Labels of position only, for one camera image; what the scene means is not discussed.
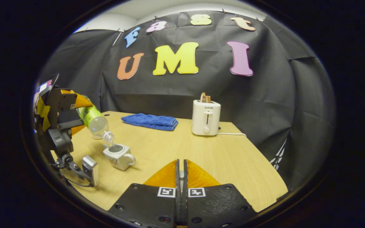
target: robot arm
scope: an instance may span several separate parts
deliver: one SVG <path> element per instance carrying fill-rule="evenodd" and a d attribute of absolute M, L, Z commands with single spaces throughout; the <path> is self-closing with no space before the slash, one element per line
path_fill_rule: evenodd
<path fill-rule="evenodd" d="M 46 155 L 54 150 L 57 155 L 56 169 L 67 168 L 77 174 L 80 179 L 87 179 L 90 185 L 97 186 L 98 164 L 91 157 L 85 156 L 81 169 L 73 160 L 74 151 L 71 142 L 72 135 L 85 127 L 81 119 L 58 123 L 58 114 L 61 111 L 73 110 L 80 107 L 93 106 L 85 97 L 70 89 L 57 88 L 55 81 L 42 92 L 36 103 L 36 133 Z"/>

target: wooden table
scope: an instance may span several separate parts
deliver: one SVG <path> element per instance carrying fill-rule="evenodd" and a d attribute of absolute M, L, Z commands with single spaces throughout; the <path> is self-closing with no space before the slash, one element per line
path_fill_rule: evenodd
<path fill-rule="evenodd" d="M 131 183 L 143 184 L 175 159 L 180 159 L 181 170 L 184 159 L 188 159 L 219 183 L 234 184 L 257 212 L 275 203 L 288 191 L 277 171 L 246 136 L 196 136 L 191 132 L 191 120 L 179 118 L 174 131 L 160 131 L 123 123 L 120 118 L 130 115 L 128 113 L 107 111 L 103 114 L 108 115 L 106 118 L 115 135 L 115 143 L 129 146 L 136 164 L 126 171 L 112 167 L 103 154 L 103 140 L 92 139 L 87 128 L 73 136 L 74 152 L 71 154 L 78 165 L 82 164 L 85 155 L 98 162 L 98 187 L 74 187 L 105 210 Z M 232 123 L 220 122 L 219 127 L 219 132 L 240 133 Z M 71 171 L 64 169 L 63 173 L 77 183 L 88 184 Z"/>

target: folded towel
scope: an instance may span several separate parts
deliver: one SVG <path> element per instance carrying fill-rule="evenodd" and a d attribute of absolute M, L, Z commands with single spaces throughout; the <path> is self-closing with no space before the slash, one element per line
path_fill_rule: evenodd
<path fill-rule="evenodd" d="M 145 115 L 143 113 L 122 117 L 121 119 L 124 123 L 133 126 L 147 127 L 162 131 L 174 131 L 174 128 L 176 128 L 178 124 L 178 121 L 174 117 L 158 117 L 154 115 Z"/>

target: white wall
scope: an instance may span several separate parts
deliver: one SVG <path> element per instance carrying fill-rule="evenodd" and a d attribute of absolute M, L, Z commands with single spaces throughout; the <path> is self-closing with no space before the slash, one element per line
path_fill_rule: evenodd
<path fill-rule="evenodd" d="M 202 0 L 204 3 L 195 3 L 197 0 L 131 0 L 113 7 L 93 18 L 75 32 L 91 29 L 110 29 L 123 31 L 138 24 L 153 20 L 155 16 L 193 11 L 217 10 L 237 13 L 243 16 L 264 20 L 266 15 L 254 7 L 237 0 Z"/>
<path fill-rule="evenodd" d="M 137 20 L 135 18 L 119 15 L 114 13 L 103 13 L 93 18 L 75 32 L 91 30 L 91 29 L 110 29 L 123 31 L 124 29 L 130 29 L 135 26 Z"/>

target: orange letter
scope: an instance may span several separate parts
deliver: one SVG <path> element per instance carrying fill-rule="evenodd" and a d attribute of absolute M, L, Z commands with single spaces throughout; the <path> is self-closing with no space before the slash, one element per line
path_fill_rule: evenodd
<path fill-rule="evenodd" d="M 143 56 L 143 53 L 137 53 L 136 55 L 133 56 L 133 65 L 132 65 L 132 69 L 129 72 L 125 72 L 126 70 L 126 64 L 128 63 L 130 56 L 127 56 L 125 58 L 121 58 L 120 59 L 120 64 L 119 64 L 119 68 L 118 68 L 118 78 L 120 80 L 125 80 L 125 79 L 129 79 L 131 77 L 133 77 L 133 75 L 135 75 L 138 66 L 139 66 L 139 62 L 140 62 L 140 58 Z"/>
<path fill-rule="evenodd" d="M 245 19 L 241 18 L 241 17 L 231 17 L 230 19 L 234 20 L 236 22 L 236 24 L 241 27 L 242 29 L 246 29 L 246 30 L 250 30 L 250 31 L 255 31 L 256 28 L 255 27 L 250 27 L 248 25 L 251 24 L 249 21 L 245 21 Z"/>

